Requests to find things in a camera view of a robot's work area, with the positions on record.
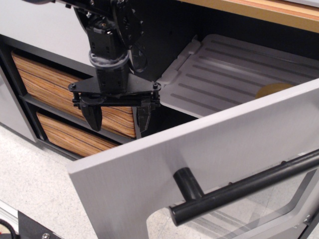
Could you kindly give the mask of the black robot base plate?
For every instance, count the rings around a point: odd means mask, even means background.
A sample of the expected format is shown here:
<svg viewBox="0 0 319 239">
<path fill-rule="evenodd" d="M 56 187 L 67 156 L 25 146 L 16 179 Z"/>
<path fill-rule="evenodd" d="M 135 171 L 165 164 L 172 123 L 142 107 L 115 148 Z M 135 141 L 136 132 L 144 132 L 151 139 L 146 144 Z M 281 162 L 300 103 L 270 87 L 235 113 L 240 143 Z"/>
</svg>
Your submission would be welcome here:
<svg viewBox="0 0 319 239">
<path fill-rule="evenodd" d="M 61 237 L 22 212 L 0 214 L 1 239 L 61 239 Z"/>
</svg>

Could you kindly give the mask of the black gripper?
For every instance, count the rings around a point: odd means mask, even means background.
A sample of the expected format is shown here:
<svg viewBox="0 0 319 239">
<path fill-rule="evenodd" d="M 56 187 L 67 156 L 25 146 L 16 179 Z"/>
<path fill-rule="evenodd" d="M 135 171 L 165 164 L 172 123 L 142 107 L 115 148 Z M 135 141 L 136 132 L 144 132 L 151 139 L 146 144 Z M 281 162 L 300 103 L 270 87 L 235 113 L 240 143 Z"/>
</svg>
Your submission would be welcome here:
<svg viewBox="0 0 319 239">
<path fill-rule="evenodd" d="M 138 77 L 127 66 L 113 71 L 97 70 L 97 76 L 71 83 L 73 103 L 80 107 L 92 130 L 102 126 L 101 107 L 137 107 L 140 133 L 148 129 L 152 108 L 160 105 L 161 85 Z"/>
</svg>

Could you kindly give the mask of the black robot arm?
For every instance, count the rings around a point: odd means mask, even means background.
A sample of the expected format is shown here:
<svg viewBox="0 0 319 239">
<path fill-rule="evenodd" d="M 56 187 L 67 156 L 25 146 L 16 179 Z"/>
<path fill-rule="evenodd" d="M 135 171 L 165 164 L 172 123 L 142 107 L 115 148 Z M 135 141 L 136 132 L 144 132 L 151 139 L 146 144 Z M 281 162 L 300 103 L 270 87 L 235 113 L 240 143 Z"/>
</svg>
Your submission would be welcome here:
<svg viewBox="0 0 319 239">
<path fill-rule="evenodd" d="M 73 104 L 95 130 L 102 127 L 102 107 L 137 107 L 141 132 L 148 129 L 151 112 L 160 106 L 161 85 L 136 76 L 130 50 L 143 35 L 140 21 L 127 0 L 67 0 L 86 31 L 89 60 L 96 76 L 68 86 Z"/>
</svg>

